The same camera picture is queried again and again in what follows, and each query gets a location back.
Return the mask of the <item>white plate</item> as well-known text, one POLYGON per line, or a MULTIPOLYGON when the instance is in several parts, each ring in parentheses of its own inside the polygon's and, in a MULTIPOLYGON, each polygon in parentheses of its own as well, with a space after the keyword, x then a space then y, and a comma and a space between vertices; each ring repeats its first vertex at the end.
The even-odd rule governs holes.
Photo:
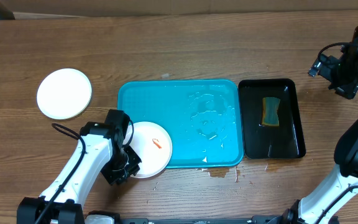
POLYGON ((74 68, 63 68, 50 73, 42 80, 37 90, 37 97, 39 95, 90 95, 92 98, 92 93, 91 82, 83 72, 74 68))
POLYGON ((124 144, 130 147, 140 157, 139 171, 132 176, 137 179, 153 177, 163 171, 168 165, 172 153, 172 140, 165 129, 148 121, 134 123, 134 129, 129 128, 124 144))

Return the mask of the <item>green yellow scrub sponge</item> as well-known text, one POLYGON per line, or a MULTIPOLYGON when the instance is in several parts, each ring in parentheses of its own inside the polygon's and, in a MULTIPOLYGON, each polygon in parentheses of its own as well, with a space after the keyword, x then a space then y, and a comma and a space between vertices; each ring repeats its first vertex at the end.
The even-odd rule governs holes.
POLYGON ((265 97, 262 99, 262 126, 278 127, 280 125, 278 118, 278 108, 280 99, 276 97, 265 97))

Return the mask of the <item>lime green rimmed plate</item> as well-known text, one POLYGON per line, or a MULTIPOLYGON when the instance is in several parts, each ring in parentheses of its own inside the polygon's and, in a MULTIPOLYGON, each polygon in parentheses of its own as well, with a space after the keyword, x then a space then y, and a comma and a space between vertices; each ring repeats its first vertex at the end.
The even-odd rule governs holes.
POLYGON ((47 117, 57 120, 70 119, 82 113, 90 103, 90 95, 39 95, 37 104, 47 117))

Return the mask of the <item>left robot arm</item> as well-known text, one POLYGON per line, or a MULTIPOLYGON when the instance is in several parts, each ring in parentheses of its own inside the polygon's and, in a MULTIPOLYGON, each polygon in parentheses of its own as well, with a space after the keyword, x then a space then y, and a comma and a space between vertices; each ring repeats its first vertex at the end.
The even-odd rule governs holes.
POLYGON ((109 110, 102 123, 88 122, 80 132, 54 123, 53 128, 78 141, 61 173, 37 198, 26 197, 17 208, 16 222, 36 223, 121 223, 117 213, 83 207, 99 174, 108 184, 121 184, 136 175, 140 157, 125 139, 134 123, 122 110, 109 110))

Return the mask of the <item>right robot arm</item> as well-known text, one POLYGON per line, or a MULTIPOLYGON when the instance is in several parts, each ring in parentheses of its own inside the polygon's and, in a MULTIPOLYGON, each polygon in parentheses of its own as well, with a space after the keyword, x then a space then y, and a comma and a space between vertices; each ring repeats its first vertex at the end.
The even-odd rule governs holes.
MULTIPOLYGON (((342 55, 326 56, 322 51, 309 75, 322 76, 336 94, 353 99, 358 91, 358 26, 350 42, 339 42, 342 55)), ((340 137, 334 151, 332 171, 308 196, 297 200, 271 223, 337 223, 335 214, 358 194, 358 120, 340 137)))

